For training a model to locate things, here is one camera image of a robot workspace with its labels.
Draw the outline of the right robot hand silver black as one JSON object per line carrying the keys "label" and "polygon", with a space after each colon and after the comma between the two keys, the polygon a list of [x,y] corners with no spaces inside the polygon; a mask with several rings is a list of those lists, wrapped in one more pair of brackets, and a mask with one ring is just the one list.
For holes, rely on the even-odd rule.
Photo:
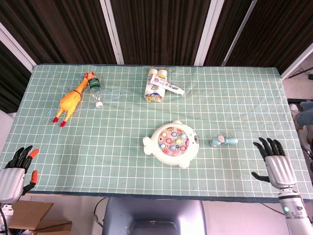
{"label": "right robot hand silver black", "polygon": [[259,138],[260,142],[253,144],[258,148],[266,165],[267,176],[252,172],[259,181],[271,183],[277,189],[293,188],[297,184],[296,175],[289,156],[286,155],[281,143],[270,138]]}

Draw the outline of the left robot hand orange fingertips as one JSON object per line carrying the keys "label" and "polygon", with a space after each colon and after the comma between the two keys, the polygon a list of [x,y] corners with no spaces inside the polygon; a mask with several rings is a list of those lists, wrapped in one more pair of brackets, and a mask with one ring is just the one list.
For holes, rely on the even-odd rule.
{"label": "left robot hand orange fingertips", "polygon": [[20,148],[7,165],[0,170],[1,204],[14,204],[37,184],[38,172],[34,170],[29,184],[24,185],[31,162],[39,153],[39,149],[32,150],[32,147]]}

